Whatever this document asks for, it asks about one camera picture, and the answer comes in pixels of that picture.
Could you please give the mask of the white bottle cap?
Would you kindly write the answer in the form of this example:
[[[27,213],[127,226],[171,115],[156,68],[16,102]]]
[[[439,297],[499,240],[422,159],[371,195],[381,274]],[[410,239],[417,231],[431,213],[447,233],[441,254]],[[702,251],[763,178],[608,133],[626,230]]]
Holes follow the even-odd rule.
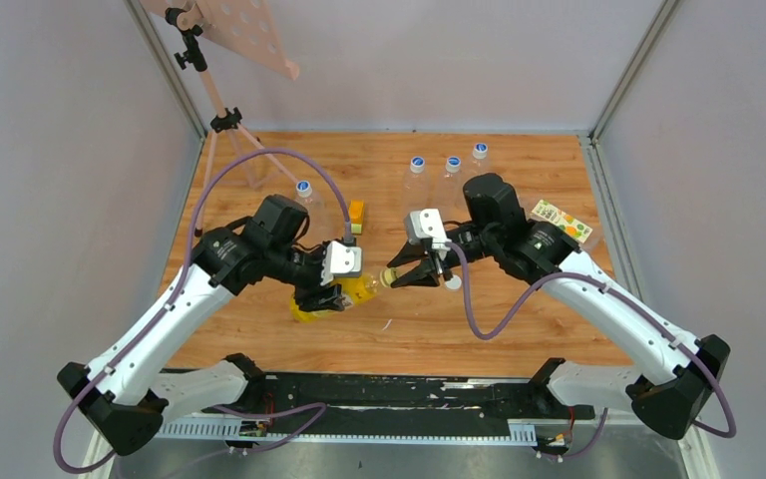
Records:
[[[462,284],[462,279],[456,275],[444,282],[444,286],[451,291],[459,290],[462,287]]]

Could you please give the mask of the yellow label juice bottle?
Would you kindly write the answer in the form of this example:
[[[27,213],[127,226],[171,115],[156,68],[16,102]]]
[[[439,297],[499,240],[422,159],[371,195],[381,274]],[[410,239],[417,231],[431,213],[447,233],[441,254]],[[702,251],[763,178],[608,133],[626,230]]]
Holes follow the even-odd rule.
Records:
[[[315,305],[314,310],[302,310],[293,298],[290,301],[292,317],[299,322],[312,322],[324,316],[350,309],[353,306],[368,302],[378,296],[385,288],[381,282],[381,272],[366,272],[361,277],[342,277],[333,281],[336,294],[323,298],[321,305]]]

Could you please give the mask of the clear capped bottle left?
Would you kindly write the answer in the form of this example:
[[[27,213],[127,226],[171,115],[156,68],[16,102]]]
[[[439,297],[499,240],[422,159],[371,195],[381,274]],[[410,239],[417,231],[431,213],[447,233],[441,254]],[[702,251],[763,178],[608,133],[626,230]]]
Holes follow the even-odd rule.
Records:
[[[403,177],[400,218],[404,220],[410,213],[426,209],[430,193],[431,178],[427,162],[423,157],[414,157]]]

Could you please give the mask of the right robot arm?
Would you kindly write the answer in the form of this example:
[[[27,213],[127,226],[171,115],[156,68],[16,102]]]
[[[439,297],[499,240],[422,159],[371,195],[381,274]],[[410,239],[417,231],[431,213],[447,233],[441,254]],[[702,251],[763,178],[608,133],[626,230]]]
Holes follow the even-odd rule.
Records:
[[[663,318],[629,293],[558,226],[531,219],[514,187],[494,173],[465,182],[469,219],[448,229],[436,209],[409,213],[402,248],[390,260],[395,287],[437,287],[452,282],[463,291],[466,318],[475,321],[470,264],[489,258],[593,324],[631,360],[629,367],[582,365],[549,359],[534,376],[530,402],[543,416],[567,406],[630,412],[659,435],[683,438],[699,425],[699,413],[716,397],[735,435],[732,409],[720,378],[730,346],[719,336],[698,337]]]

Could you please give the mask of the large pineapple juice bottle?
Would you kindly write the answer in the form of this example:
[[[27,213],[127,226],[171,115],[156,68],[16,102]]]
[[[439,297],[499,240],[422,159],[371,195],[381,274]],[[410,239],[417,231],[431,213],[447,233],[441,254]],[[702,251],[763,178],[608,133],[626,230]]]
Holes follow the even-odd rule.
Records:
[[[558,227],[587,252],[593,252],[601,243],[602,231],[599,227],[580,220],[547,200],[537,200],[528,207],[528,211],[535,220],[545,221]]]

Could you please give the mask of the clear capped bottle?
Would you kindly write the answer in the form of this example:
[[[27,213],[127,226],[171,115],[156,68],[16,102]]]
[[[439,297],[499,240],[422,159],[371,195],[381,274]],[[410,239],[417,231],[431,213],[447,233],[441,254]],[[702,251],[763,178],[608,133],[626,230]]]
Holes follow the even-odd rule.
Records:
[[[403,177],[400,218],[404,220],[410,213],[426,209],[430,193],[431,178],[427,162],[423,157],[414,157]]]
[[[435,182],[430,206],[439,211],[443,220],[453,220],[463,201],[462,160],[449,157],[440,178]]]
[[[477,143],[466,161],[465,178],[470,179],[488,173],[490,170],[491,159],[488,146],[485,143]]]

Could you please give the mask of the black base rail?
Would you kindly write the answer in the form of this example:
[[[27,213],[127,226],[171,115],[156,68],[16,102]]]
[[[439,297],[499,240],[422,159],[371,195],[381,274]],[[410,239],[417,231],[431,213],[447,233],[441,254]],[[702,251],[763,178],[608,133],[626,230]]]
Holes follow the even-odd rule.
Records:
[[[163,426],[162,439],[215,439],[264,445],[290,433],[299,442],[535,446],[595,420],[588,406],[563,406],[524,378],[269,372],[256,413],[311,412],[255,420],[206,409]]]

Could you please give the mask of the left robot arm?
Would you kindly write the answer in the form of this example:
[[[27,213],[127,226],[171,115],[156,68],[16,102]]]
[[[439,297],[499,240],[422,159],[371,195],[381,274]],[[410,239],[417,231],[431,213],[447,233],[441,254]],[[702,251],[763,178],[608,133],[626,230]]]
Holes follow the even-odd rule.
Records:
[[[190,336],[246,287],[265,278],[290,284],[300,307],[340,310],[339,276],[357,276],[362,252],[353,239],[325,241],[312,250],[296,243],[307,209],[270,195],[253,216],[203,233],[173,284],[104,354],[70,362],[58,373],[78,409],[120,456],[148,444],[161,427],[215,406],[257,410],[265,399],[264,372],[244,354],[186,373],[165,366]]]

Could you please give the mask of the clear capped bottle middle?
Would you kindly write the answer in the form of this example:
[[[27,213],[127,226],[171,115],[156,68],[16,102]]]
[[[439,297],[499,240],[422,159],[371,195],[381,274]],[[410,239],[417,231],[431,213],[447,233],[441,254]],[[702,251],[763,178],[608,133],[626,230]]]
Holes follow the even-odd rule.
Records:
[[[462,160],[449,157],[440,178],[435,182],[430,206],[439,211],[443,220],[453,220],[463,201]]]

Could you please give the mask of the blue Pocari Sweat cap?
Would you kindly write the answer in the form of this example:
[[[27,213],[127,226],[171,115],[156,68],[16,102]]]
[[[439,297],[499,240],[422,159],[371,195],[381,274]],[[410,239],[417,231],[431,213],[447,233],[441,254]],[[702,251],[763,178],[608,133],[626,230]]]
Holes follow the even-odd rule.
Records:
[[[295,191],[301,198],[308,198],[312,195],[312,185],[309,181],[300,181],[296,184]]]

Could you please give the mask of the yellow green toy block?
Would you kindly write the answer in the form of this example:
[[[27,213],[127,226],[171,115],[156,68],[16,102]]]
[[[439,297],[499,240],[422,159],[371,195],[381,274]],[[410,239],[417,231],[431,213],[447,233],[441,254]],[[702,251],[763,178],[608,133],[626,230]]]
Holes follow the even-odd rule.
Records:
[[[348,205],[351,232],[361,235],[364,231],[366,204],[363,201],[351,201]]]

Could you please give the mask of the clear capped bottle right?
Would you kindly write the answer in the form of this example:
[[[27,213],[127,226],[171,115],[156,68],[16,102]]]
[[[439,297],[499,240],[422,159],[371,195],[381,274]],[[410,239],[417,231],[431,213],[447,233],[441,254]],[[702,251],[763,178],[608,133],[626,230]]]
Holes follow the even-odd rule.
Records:
[[[465,178],[470,179],[488,173],[490,170],[491,159],[488,146],[485,143],[477,143],[466,161]]]

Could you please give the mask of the yellow bottle cap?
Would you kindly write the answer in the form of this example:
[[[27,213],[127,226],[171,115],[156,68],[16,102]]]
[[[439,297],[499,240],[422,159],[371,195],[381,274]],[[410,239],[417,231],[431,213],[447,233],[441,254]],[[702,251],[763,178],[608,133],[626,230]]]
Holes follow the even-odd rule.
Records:
[[[398,278],[398,271],[394,267],[386,268],[381,272],[381,282],[385,287],[391,287],[392,283]]]

